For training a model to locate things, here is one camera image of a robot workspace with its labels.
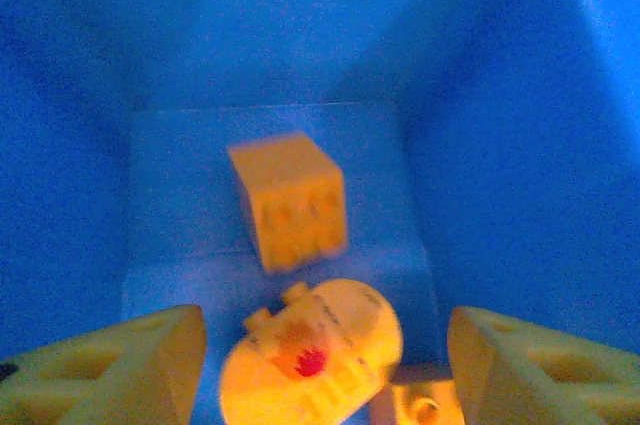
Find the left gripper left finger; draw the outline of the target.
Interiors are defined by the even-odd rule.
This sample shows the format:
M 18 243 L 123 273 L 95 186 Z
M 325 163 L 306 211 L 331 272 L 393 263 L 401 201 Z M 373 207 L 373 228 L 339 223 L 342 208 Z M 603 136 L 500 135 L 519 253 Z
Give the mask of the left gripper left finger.
M 0 425 L 189 425 L 206 340 L 179 305 L 0 360 Z

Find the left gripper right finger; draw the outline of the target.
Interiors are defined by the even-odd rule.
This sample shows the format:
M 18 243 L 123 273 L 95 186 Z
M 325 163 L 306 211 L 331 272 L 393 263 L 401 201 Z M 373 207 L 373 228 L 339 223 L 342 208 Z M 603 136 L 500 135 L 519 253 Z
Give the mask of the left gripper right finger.
M 640 356 L 489 310 L 453 309 L 467 425 L 640 425 Z

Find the yellow lego brick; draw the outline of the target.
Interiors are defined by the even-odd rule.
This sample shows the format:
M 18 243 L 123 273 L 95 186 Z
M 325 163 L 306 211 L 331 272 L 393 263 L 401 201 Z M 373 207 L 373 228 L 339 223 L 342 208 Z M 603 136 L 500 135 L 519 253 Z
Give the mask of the yellow lego brick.
M 263 269 L 288 273 L 347 247 L 344 175 L 306 134 L 228 148 L 242 214 Z
M 369 425 L 465 425 L 452 372 L 441 364 L 399 366 L 369 402 Z

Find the round yellow lego piece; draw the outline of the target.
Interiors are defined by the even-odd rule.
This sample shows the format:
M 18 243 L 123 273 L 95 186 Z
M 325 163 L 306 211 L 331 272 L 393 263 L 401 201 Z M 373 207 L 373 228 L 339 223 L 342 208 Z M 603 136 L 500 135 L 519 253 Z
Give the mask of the round yellow lego piece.
M 389 382 L 403 335 L 371 286 L 298 282 L 276 314 L 262 308 L 225 359 L 219 404 L 225 425 L 341 425 Z

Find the blue three-compartment bin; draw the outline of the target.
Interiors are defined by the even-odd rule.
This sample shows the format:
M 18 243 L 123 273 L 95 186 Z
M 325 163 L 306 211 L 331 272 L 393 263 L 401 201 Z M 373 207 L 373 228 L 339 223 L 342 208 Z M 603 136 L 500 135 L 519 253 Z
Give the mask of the blue three-compartment bin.
M 269 276 L 226 149 L 296 130 L 349 248 Z M 244 317 L 333 277 L 408 363 L 458 305 L 640 355 L 640 0 L 0 0 L 0 361 L 196 303 L 222 425 Z

